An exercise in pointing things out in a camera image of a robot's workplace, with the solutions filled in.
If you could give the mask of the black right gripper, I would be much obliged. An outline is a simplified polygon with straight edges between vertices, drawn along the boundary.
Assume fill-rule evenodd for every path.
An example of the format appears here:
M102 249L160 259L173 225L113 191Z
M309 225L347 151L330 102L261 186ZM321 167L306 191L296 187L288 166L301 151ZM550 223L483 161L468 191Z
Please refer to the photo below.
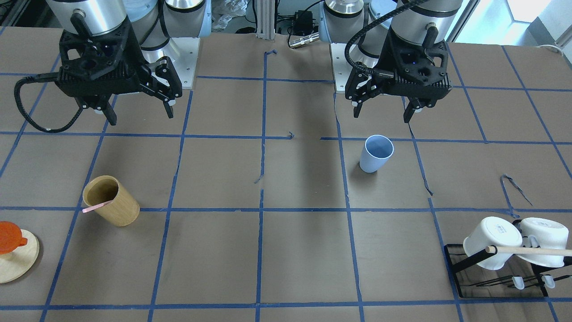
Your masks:
M99 110L111 126L117 116L109 103L110 94L143 92L163 102L169 119L174 118L174 99L181 97L182 84L170 58L155 63L143 57L130 20L115 29L94 35L85 17L71 17L78 34L64 31L59 48L62 65L56 85L70 97L99 98Z

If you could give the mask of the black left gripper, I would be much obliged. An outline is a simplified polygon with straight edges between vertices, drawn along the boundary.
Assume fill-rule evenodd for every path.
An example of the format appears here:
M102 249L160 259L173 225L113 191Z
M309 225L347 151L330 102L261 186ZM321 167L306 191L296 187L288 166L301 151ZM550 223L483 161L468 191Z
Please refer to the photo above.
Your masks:
M403 121L409 123L423 104L435 104L449 94L447 74L449 54L444 41L437 42L438 29L423 27L421 44L401 39L388 31L377 64L362 71L353 68L346 84L345 97L352 101L353 117L359 118L363 102L379 94L408 97Z

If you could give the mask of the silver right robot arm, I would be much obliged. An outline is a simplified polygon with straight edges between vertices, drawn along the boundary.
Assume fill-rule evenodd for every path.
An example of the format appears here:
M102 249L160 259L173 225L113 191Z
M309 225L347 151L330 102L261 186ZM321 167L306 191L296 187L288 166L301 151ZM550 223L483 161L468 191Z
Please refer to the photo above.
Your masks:
M145 93L173 118L193 86L200 38L212 30L210 0L49 0L63 27L55 83L80 110L114 126L113 95Z

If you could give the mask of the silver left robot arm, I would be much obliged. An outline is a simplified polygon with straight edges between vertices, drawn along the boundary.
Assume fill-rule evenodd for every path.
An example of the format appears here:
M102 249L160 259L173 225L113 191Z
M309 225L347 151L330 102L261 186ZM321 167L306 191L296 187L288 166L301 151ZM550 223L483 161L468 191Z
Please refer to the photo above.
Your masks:
M345 98L358 118L366 100L406 97L403 120L433 108L452 90L446 34L461 0L325 0L320 5L323 42L345 45L351 67Z

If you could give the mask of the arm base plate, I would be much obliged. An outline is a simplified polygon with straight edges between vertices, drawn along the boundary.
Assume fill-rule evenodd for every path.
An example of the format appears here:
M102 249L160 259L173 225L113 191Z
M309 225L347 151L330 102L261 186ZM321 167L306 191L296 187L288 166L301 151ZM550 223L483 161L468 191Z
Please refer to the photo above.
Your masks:
M183 89L193 89L200 45L200 38L171 38L165 47Z
M345 47L345 43L330 44L335 92L339 94L345 93L345 85L352 70L351 65L345 58Z

